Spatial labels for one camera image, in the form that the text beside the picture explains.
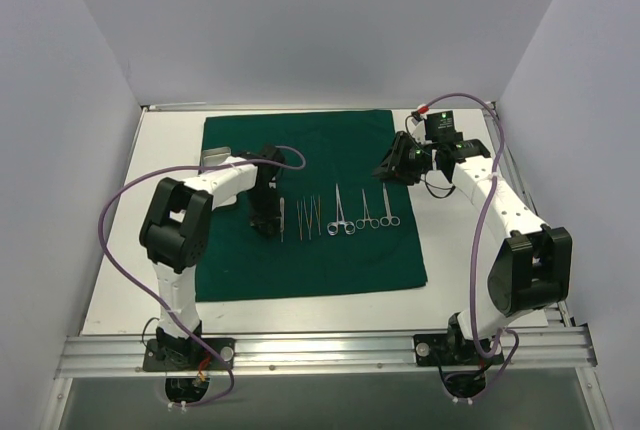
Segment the silver tweezers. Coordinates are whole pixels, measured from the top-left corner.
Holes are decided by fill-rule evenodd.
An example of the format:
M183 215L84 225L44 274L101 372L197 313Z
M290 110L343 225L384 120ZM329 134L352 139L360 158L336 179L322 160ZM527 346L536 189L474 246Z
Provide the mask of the silver tweezers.
M319 195L312 196L312 203L316 218L316 227L318 231L318 235L322 235L322 219L321 219L321 197Z
M302 204L299 200L296 201L296 214L297 214L297 224L298 224L298 234L300 241L303 241L304 238L304 229L303 229L303 215L302 215Z
M312 235L313 235L313 217L314 217L313 197L310 197L309 199L306 199L306 198L303 199L303 212L304 212L305 225L307 228L308 240L311 241Z

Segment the silver surgical scissors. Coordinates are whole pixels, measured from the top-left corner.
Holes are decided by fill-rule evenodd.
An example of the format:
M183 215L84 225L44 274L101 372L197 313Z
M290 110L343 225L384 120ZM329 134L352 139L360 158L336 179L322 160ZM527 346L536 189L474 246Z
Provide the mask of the silver surgical scissors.
M397 227L400 225L401 220L398 216L392 213L391 202L388 194L386 184L382 184L382 195L385 214L379 219L382 227Z

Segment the silver straight hemostat forceps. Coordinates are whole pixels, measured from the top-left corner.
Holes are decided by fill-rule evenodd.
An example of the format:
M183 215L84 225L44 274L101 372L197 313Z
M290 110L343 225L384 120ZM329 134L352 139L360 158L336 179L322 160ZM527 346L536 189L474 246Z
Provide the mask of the silver straight hemostat forceps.
M367 197L366 197L366 192L364 189L361 190L361 197L362 197L362 207L363 207L363 211L362 211L362 217L357 219L355 222L356 225L356 229L357 230L364 230L366 227L369 227L371 229L377 229L380 227L380 221L376 218L373 218L370 215L369 212L369 207L368 207L368 201L367 201Z

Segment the silver metal instrument tray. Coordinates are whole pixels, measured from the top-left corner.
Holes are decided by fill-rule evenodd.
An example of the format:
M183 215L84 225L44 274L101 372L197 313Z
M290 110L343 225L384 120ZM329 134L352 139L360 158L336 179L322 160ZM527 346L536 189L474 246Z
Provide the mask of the silver metal instrument tray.
M217 164L223 163L228 157L231 156L231 148L230 147L216 147L211 149L203 150L200 154L200 165L201 166L215 166ZM218 202L216 204L217 208L232 208L237 205L237 197L232 196L224 202Z

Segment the green surgical cloth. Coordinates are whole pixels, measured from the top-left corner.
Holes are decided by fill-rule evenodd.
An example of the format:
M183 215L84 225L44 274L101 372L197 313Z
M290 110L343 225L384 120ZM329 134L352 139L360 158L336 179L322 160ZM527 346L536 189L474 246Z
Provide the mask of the green surgical cloth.
M196 269L196 298L202 303L332 296L419 288L427 282L424 257L407 187L386 183L397 227L366 227L353 235L327 233L336 216L335 184L345 218L362 217L364 189L370 215L384 214L382 184L372 171L390 149L396 129L389 110L312 112L210 117L203 149L227 146L258 152L265 144L299 150L306 167L286 170L277 184L285 199L284 243L279 231L260 236L249 225L249 202L218 208L206 254ZM313 208L308 240L303 199L321 197L322 235ZM298 234L296 201L302 204L304 238Z

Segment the silver curved hemostat forceps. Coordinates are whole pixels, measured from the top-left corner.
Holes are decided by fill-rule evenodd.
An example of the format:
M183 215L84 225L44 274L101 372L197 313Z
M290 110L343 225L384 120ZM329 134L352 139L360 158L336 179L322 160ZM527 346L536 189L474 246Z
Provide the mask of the silver curved hemostat forceps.
M336 206L336 216L332 222L337 220L349 221L345 218L342 201L341 201L340 188L338 184L335 184L335 206Z

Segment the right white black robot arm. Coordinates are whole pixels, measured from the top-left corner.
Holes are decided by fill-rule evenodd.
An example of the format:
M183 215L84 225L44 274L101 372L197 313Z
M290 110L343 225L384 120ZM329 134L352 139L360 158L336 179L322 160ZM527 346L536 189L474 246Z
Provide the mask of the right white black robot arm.
M472 241L469 306L450 320L444 350L455 362L469 361L480 341L511 322L567 298L573 240L536 215L499 175L500 152L479 139L464 139L454 115L427 115L425 139L395 134L372 175L414 185L438 171L479 212Z

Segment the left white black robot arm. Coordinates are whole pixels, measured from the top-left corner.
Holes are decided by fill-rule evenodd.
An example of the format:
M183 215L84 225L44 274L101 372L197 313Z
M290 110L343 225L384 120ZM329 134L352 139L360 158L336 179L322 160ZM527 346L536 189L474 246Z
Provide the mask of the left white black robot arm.
M195 267L206 253L213 211L247 194L249 225L272 237L281 229L276 175L285 162L282 150L266 144L255 154L231 153L228 147L205 150L198 176L162 179L143 221L139 241L156 271L161 310L156 330L158 348L179 369L194 367L202 355L202 333L196 309Z

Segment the back aluminium rail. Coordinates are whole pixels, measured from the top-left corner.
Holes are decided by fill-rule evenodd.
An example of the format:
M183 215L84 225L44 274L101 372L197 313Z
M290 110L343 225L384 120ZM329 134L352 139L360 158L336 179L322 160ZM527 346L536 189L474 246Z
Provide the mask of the back aluminium rail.
M184 102L184 103L160 103L144 105L143 109L147 112L287 112L287 111L342 111L342 110L371 110L371 109L389 109L389 110L414 110L416 105L392 105L383 103L356 103L356 104L327 104L327 103L276 103L276 104L257 104L257 103L208 103L208 102Z

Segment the aluminium rail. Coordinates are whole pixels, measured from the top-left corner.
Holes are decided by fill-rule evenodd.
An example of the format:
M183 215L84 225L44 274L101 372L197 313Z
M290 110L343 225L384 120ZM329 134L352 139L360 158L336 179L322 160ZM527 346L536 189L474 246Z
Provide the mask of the aluminium rail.
M596 356L584 327L552 326L517 331L510 370L589 368ZM236 334L236 377L434 372L416 363L412 331ZM149 356L138 336L81 336L67 340L58 378L194 377L197 371L163 367L148 372Z
M414 110L416 105L392 105L383 103L356 103L356 104L327 104L327 103L276 103L276 104L257 104L257 103L208 103L208 102L184 102L184 103L160 103L144 105L143 109L147 112L287 112L287 111L342 111L342 110L371 110L371 109L389 109L389 110Z
M487 178L476 185L480 215L472 245L479 252L487 228L499 244L491 265L477 269L481 285L470 284L469 308L482 334L509 326L529 313L557 305L566 325L573 326L566 304L573 252L572 236L563 226L551 226L540 216L531 188L506 143L506 133L491 102L498 147Z

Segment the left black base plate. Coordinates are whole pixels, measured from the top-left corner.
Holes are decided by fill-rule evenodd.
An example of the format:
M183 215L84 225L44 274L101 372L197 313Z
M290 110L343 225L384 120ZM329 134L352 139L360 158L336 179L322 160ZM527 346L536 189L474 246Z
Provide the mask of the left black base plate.
M196 370L224 371L233 367L236 340L233 338L204 338L204 342L215 350L222 361L212 356L198 343L189 340L180 351L151 339L147 343L142 370L144 372L166 373Z

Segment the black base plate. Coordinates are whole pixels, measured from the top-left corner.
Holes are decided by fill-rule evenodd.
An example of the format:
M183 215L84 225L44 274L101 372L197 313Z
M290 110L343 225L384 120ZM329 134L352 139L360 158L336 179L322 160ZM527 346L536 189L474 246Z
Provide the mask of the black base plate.
M198 343L189 340L180 351L151 339L147 343L142 370L144 372L166 373L196 370L224 371L233 367L236 340L233 338L204 338L204 342L215 350L222 361L212 356Z
M483 368L489 364L504 362L502 351L491 359L483 358L472 340L445 333L415 334L412 337L414 357L419 367L473 366Z

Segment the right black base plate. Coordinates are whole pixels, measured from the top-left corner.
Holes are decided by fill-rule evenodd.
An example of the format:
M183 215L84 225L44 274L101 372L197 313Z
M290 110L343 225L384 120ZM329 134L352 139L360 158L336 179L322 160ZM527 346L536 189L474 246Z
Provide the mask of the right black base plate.
M445 333L415 334L412 337L414 357L419 367L473 366L483 368L489 364L504 362L502 351L491 359L483 358L472 340Z

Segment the front aluminium rail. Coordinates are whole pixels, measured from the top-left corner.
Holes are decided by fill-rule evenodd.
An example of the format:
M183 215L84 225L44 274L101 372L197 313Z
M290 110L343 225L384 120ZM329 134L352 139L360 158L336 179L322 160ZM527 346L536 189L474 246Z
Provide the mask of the front aluminium rail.
M517 331L510 370L589 368L596 356L584 327L552 326ZM416 363L412 331L236 334L236 377L434 372ZM67 340L58 378L194 377L197 371L163 367L148 372L149 356L138 336L81 336Z

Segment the right aluminium rail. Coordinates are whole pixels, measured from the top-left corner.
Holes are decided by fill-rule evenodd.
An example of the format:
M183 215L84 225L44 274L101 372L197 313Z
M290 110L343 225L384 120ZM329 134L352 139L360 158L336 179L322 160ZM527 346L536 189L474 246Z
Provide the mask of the right aluminium rail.
M531 188L506 143L506 133L491 102L498 147L487 178L476 185L480 215L472 245L479 252L487 228L499 244L491 265L477 269L481 285L470 284L469 308L482 334L509 326L529 313L557 305L566 325L573 326L566 304L573 252L572 236L563 226L551 226L540 216Z

